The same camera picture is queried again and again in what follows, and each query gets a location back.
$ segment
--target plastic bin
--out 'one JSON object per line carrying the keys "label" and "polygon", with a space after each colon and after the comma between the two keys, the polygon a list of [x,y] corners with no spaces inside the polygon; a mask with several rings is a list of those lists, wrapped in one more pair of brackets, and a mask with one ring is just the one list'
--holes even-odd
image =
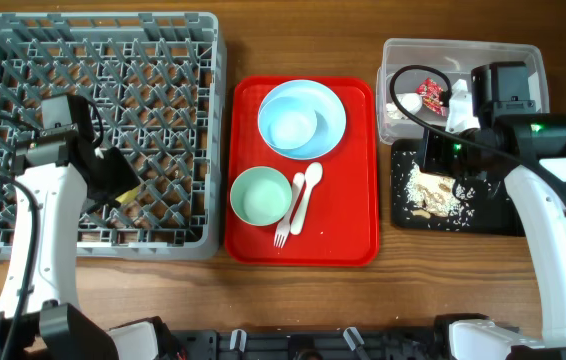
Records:
{"label": "plastic bin", "polygon": [[[496,61],[525,62],[530,75],[530,93],[537,101],[537,111],[543,113],[550,111],[543,58],[535,46],[458,40],[387,40],[383,47],[383,64],[379,68],[376,81],[376,116],[381,141],[392,144],[397,139],[417,139],[423,134],[423,129],[411,120],[394,120],[387,116],[385,105],[392,102],[388,87],[397,70],[414,64],[431,66],[445,73],[452,85],[458,79],[465,79],[468,88],[471,88],[472,69]],[[396,82],[396,93],[415,92],[428,77],[445,86],[438,76],[414,70],[399,77]],[[446,119],[425,106],[417,116],[431,124],[445,126]]]}
{"label": "plastic bin", "polygon": [[[120,148],[142,181],[132,203],[81,215],[79,256],[216,253],[225,67],[211,13],[0,14],[0,113],[40,126],[42,98],[82,95],[103,117],[103,146]],[[21,136],[0,121],[0,173]],[[11,252],[14,198],[0,182],[0,259]]]}

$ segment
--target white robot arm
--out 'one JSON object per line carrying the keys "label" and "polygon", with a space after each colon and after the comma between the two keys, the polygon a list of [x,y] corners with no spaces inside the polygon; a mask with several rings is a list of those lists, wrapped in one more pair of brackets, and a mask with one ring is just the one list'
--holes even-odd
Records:
{"label": "white robot arm", "polygon": [[[117,206],[139,185],[118,149],[98,149],[88,105],[73,95],[44,100],[40,136],[16,144],[18,212],[0,296],[0,359],[180,360],[158,317],[105,332],[79,310],[77,224],[85,200]],[[47,348],[29,354],[24,348],[35,336]]]}
{"label": "white robot arm", "polygon": [[[566,181],[566,158],[541,160]],[[536,174],[517,167],[505,177],[508,195],[521,217],[530,246],[543,307],[543,339],[496,327],[488,320],[450,325],[450,352],[458,360],[503,360],[513,346],[566,347],[566,215],[556,193]]]}

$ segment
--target food scrap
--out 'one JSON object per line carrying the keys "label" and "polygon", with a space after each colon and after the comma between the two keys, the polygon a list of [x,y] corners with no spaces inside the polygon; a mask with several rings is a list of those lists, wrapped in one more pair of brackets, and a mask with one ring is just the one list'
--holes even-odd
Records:
{"label": "food scrap", "polygon": [[416,163],[412,164],[407,183],[408,201],[435,216],[457,215],[461,201],[452,194],[454,179],[424,174]]}
{"label": "food scrap", "polygon": [[421,216],[421,217],[424,217],[426,219],[429,219],[429,218],[432,217],[432,214],[430,214],[429,212],[427,212],[423,209],[412,210],[412,215]]}
{"label": "food scrap", "polygon": [[[411,114],[416,114],[421,110],[423,105],[423,99],[418,94],[408,93],[408,94],[398,94],[396,95],[399,102],[403,107],[409,111]],[[394,103],[385,104],[387,110],[387,116],[392,120],[407,120],[407,116],[399,110]]]}

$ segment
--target green light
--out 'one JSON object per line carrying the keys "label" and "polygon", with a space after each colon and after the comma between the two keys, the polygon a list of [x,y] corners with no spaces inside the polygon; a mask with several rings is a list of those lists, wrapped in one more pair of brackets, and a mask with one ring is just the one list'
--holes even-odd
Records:
{"label": "green light", "polygon": [[539,132],[539,131],[543,130],[543,125],[541,125],[541,124],[530,124],[530,128],[534,132]]}

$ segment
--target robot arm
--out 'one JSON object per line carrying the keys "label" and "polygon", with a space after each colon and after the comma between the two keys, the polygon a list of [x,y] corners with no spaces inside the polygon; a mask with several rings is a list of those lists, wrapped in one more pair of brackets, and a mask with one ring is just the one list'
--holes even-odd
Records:
{"label": "robot arm", "polygon": [[[105,332],[81,314],[76,246],[85,200],[118,206],[122,199],[134,197],[139,180],[118,149],[97,149],[100,141],[94,141],[85,99],[72,95],[46,99],[42,112],[41,137],[18,143],[12,159],[16,181],[37,202],[38,239],[28,274],[32,219],[29,201],[17,189],[13,250],[0,296],[0,358],[41,356],[24,351],[40,335],[47,345],[47,358],[177,359],[177,345],[159,318]],[[27,290],[21,289],[25,276],[30,276]],[[24,309],[15,317],[23,296]],[[12,326],[16,340],[6,350],[7,329]]]}
{"label": "robot arm", "polygon": [[[566,181],[566,158],[541,165]],[[458,360],[506,359],[513,347],[566,348],[566,216],[556,193],[537,175],[517,167],[505,186],[521,217],[539,284],[543,340],[501,329],[488,320],[450,325],[450,353]]]}
{"label": "robot arm", "polygon": [[487,174],[504,181],[525,229],[543,307],[542,341],[487,320],[449,324],[450,355],[458,360],[505,359],[521,347],[566,349],[566,116],[534,112],[527,76],[523,63],[494,63],[472,71],[480,129],[456,136],[421,124],[426,128],[418,152],[421,171],[455,178]]}

